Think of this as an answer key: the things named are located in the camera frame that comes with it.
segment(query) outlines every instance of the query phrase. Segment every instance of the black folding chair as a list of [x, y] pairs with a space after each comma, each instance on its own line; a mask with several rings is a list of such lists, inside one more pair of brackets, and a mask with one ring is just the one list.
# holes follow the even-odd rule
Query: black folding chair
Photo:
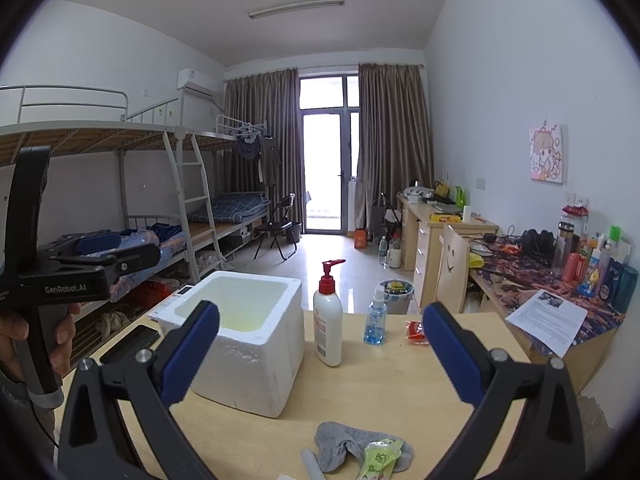
[[260, 247], [262, 247], [262, 241], [264, 240], [264, 237], [267, 235], [267, 233], [273, 234], [273, 242], [271, 242], [271, 247], [269, 248], [271, 249], [273, 247], [273, 244], [276, 244], [278, 246], [278, 250], [280, 251], [280, 256], [282, 256], [283, 260], [287, 261], [290, 257], [296, 254], [296, 252], [298, 251], [297, 243], [293, 242], [293, 246], [295, 247], [293, 252], [289, 256], [285, 257], [285, 255], [282, 254], [282, 249], [280, 248], [280, 242], [278, 241], [278, 234], [286, 230], [290, 230], [291, 226], [293, 225], [293, 222], [289, 220], [288, 215], [289, 215], [289, 210], [291, 209], [291, 206], [293, 206], [293, 201], [295, 199], [296, 199], [296, 195], [294, 193], [290, 193], [289, 195], [284, 197], [282, 200], [280, 200], [273, 208], [273, 213], [271, 215], [272, 218], [274, 218], [275, 213], [279, 209], [284, 210], [282, 213], [282, 220], [279, 220], [277, 222], [275, 221], [264, 222], [263, 224], [260, 224], [254, 228], [255, 231], [262, 232], [262, 234], [260, 235], [260, 243], [258, 244], [258, 248], [255, 251], [254, 260], [258, 257], [258, 252], [260, 252]]

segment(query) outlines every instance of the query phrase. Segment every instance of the green cap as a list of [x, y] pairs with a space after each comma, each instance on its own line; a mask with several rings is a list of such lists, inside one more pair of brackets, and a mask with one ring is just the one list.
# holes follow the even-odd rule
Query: green cap
[[609, 229], [609, 240], [613, 242], [620, 241], [620, 227], [617, 225], [612, 225], [611, 229]]

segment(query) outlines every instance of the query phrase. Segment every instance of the curtain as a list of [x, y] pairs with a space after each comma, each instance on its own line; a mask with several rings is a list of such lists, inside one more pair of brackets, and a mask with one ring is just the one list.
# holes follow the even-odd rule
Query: curtain
[[[278, 141], [280, 169], [275, 202], [289, 193], [296, 200], [289, 218], [304, 224], [304, 162], [300, 121], [300, 80], [296, 69], [269, 72], [227, 82], [225, 115], [254, 124], [267, 121], [267, 132]], [[225, 153], [225, 191], [263, 191], [258, 161]]]
[[380, 192], [396, 193], [420, 180], [433, 183], [431, 134], [417, 66], [362, 64], [360, 154], [356, 180], [356, 227], [369, 227]]

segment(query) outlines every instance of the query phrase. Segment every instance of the wooden chair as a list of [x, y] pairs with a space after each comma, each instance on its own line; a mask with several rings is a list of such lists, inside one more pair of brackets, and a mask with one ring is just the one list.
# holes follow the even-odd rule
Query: wooden chair
[[442, 303], [450, 313], [458, 314], [465, 303], [469, 244], [451, 225], [447, 225], [443, 231], [436, 301]]
[[260, 251], [260, 247], [262, 247], [262, 242], [264, 240], [264, 237], [267, 235], [267, 233], [273, 234], [273, 242], [271, 242], [271, 247], [269, 248], [271, 249], [273, 247], [273, 244], [276, 244], [278, 246], [278, 250], [280, 251], [280, 256], [282, 256], [283, 260], [286, 261], [290, 257], [292, 257], [294, 254], [296, 254], [296, 251], [298, 250], [298, 245], [295, 242], [293, 242], [293, 247], [294, 247], [293, 252], [289, 256], [285, 257], [285, 255], [282, 254], [282, 249], [280, 248], [280, 242], [278, 241], [278, 234], [288, 229], [291, 229], [291, 226], [293, 225], [293, 222], [289, 220], [288, 215], [289, 215], [289, 210], [291, 209], [291, 206], [293, 206], [293, 201], [295, 199], [296, 199], [295, 193], [290, 193], [286, 197], [284, 197], [282, 200], [280, 200], [273, 208], [273, 213], [271, 214], [271, 218], [274, 217], [278, 209], [282, 209], [282, 220], [279, 220], [279, 221], [271, 220], [263, 224], [260, 224], [254, 228], [254, 231], [262, 233], [260, 235], [260, 243], [258, 244], [258, 248], [255, 250], [254, 260], [258, 257], [258, 252]]

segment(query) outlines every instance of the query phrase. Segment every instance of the black trash bin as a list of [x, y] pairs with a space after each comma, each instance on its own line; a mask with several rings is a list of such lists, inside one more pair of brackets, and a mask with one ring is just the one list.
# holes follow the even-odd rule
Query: black trash bin
[[302, 231], [302, 224], [300, 222], [293, 222], [291, 229], [287, 229], [287, 242], [290, 244], [300, 243], [300, 231]]

